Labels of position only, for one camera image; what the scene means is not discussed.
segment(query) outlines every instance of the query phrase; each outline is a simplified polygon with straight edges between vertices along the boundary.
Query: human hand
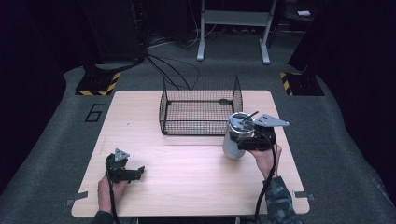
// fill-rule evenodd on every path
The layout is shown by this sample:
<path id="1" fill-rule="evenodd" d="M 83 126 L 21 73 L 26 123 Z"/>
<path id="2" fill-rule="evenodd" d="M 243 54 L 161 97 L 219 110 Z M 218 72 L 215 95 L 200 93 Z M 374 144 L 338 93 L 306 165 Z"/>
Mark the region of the human hand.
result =
<path id="1" fill-rule="evenodd" d="M 117 204 L 120 201 L 121 195 L 124 192 L 124 189 L 128 181 L 121 181 L 120 183 L 113 184 L 113 192 L 114 192 L 114 202 Z M 98 182 L 98 203 L 99 203 L 99 211 L 105 211 L 111 214 L 111 199 L 110 199 L 110 187 L 108 186 L 107 176 L 104 176 Z"/>
<path id="2" fill-rule="evenodd" d="M 274 176 L 277 176 L 277 166 L 279 165 L 280 154 L 282 153 L 282 147 L 277 144 L 274 145 L 274 150 L 276 152 L 276 167 Z M 272 149 L 259 151 L 259 150 L 249 150 L 250 154 L 256 159 L 257 167 L 259 167 L 260 172 L 264 179 L 268 178 L 270 171 L 274 164 L 274 156 Z"/>

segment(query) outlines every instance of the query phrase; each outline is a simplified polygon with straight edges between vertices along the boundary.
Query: person's left hand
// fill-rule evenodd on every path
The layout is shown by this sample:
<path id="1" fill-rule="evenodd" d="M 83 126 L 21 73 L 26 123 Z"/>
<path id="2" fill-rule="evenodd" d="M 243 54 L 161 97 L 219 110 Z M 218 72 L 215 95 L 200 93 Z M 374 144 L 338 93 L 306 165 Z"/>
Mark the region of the person's left hand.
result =
<path id="1" fill-rule="evenodd" d="M 120 183 L 113 184 L 113 192 L 114 192 L 114 202 L 117 204 L 121 195 L 124 192 L 124 189 L 128 181 L 121 181 Z M 111 214 L 111 199 L 110 199 L 110 188 L 108 186 L 107 176 L 104 176 L 98 182 L 98 203 L 99 203 L 99 211 L 105 211 Z"/>

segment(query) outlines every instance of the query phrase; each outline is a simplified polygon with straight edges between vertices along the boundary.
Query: wire basket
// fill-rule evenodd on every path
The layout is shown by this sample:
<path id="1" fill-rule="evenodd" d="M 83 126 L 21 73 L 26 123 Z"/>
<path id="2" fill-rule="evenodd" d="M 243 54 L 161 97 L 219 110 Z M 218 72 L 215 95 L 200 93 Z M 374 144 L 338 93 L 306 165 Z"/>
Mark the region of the wire basket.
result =
<path id="1" fill-rule="evenodd" d="M 238 77 L 163 77 L 161 132 L 224 135 L 228 118 L 243 111 Z"/>

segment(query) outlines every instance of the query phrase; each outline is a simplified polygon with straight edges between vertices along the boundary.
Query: black sleeve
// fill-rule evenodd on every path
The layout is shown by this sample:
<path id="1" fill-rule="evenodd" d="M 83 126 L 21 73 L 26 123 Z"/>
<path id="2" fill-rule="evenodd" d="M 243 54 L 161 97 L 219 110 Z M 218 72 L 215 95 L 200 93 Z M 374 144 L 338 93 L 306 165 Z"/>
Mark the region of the black sleeve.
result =
<path id="1" fill-rule="evenodd" d="M 282 177 L 277 176 L 271 180 L 265 191 L 265 201 L 269 223 L 302 223 L 294 211 L 291 195 Z"/>
<path id="2" fill-rule="evenodd" d="M 108 212 L 98 211 L 93 218 L 91 224 L 111 224 L 113 223 L 113 216 Z"/>

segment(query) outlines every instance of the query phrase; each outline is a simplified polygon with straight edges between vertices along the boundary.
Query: wooden tabletop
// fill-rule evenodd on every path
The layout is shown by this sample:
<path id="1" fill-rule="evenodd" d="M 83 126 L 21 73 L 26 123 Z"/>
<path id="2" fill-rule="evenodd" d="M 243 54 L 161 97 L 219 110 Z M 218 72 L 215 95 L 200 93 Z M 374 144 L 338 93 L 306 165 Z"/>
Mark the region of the wooden tabletop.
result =
<path id="1" fill-rule="evenodd" d="M 252 155 L 238 160 L 222 151 L 222 136 L 162 135 L 161 91 L 117 91 L 106 115 L 76 200 L 74 217 L 93 217 L 98 210 L 97 183 L 105 160 L 119 148 L 131 156 L 126 169 L 146 166 L 138 181 L 127 186 L 117 206 L 121 217 L 198 217 L 253 215 L 262 190 L 262 174 Z M 242 91 L 244 111 L 279 118 L 269 91 Z M 304 191 L 283 128 L 275 127 L 283 151 L 278 174 L 290 193 Z M 307 213 L 305 198 L 293 198 L 298 214 Z M 266 214 L 265 200 L 261 214 Z"/>

